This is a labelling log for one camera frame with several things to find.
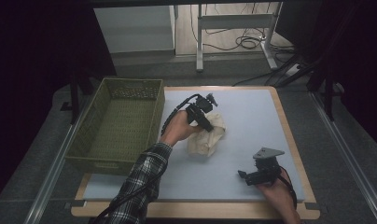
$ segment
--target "wooden border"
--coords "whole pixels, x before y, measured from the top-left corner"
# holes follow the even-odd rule
[[[287,123],[286,115],[279,100],[278,93],[273,87],[165,87],[166,91],[236,91],[236,90],[268,90],[284,130],[293,161],[298,170],[305,200],[297,205],[297,211],[302,219],[318,219],[319,210],[309,210],[306,203],[316,203],[314,193],[305,173],[300,154],[297,150],[293,134]],[[90,174],[85,174],[77,191],[76,200],[83,200],[84,190],[90,179]],[[72,214],[76,217],[96,217],[107,208],[109,202],[85,202],[82,207],[72,207]],[[241,219],[274,219],[280,216],[266,202],[255,203],[150,203],[147,208],[147,217],[164,218],[241,218]]]

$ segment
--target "black device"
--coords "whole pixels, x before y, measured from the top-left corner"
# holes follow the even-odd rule
[[[252,174],[247,174],[246,172],[239,170],[238,174],[245,180],[247,186],[264,183],[271,183],[273,185],[276,179],[280,179],[287,186],[289,193],[293,199],[293,205],[295,208],[297,208],[296,191],[294,191],[293,185],[287,182],[287,180],[281,176],[281,169],[285,170],[285,168],[280,166],[278,160],[276,159],[276,156],[283,154],[285,154],[284,151],[262,147],[261,150],[253,156],[253,159],[255,159],[256,161],[255,165],[258,170]]]
[[[197,97],[195,103],[189,103],[189,101]],[[200,94],[194,94],[187,98],[185,101],[183,101],[180,105],[178,105],[175,110],[171,113],[171,115],[168,117],[168,119],[165,121],[165,123],[162,126],[161,135],[165,132],[165,128],[168,126],[171,119],[174,117],[174,115],[184,106],[187,105],[186,111],[188,113],[188,123],[191,123],[192,121],[197,121],[198,125],[203,127],[207,132],[211,132],[214,127],[209,122],[209,120],[205,117],[205,114],[209,113],[213,110],[213,106],[217,106],[217,103],[215,101],[215,98],[213,97],[212,93],[209,93],[206,95],[206,97],[202,97]]]

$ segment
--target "black strap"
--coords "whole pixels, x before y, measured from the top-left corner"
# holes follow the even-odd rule
[[[288,179],[290,180],[290,176],[288,175],[287,171],[285,168],[283,168],[282,166],[280,166],[287,174],[287,177]],[[290,192],[290,195],[291,195],[291,198],[293,199],[293,205],[294,205],[294,208],[297,209],[297,195],[296,195],[296,191],[294,191],[293,189],[293,185],[290,184],[286,179],[284,179],[281,175],[278,175],[278,179],[280,179],[282,182],[284,182],[284,184],[288,187],[288,190]]]

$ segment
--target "hand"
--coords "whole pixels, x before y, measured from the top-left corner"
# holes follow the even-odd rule
[[[284,169],[282,169],[281,176],[290,181]],[[300,216],[293,205],[293,199],[289,193],[288,187],[280,180],[270,184],[260,184],[256,187],[263,193],[267,201],[279,212],[286,224],[300,224]]]
[[[190,126],[188,124],[188,113],[186,110],[180,110],[174,115],[160,138],[160,142],[166,143],[173,147],[178,141],[188,138],[192,133],[198,133],[202,130],[200,126]]]

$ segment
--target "beige cloth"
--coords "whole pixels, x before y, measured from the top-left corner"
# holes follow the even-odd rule
[[[188,137],[188,153],[199,153],[210,157],[216,150],[217,141],[224,135],[226,125],[218,113],[208,113],[205,117],[214,126],[210,133],[202,130],[199,133],[193,133]]]

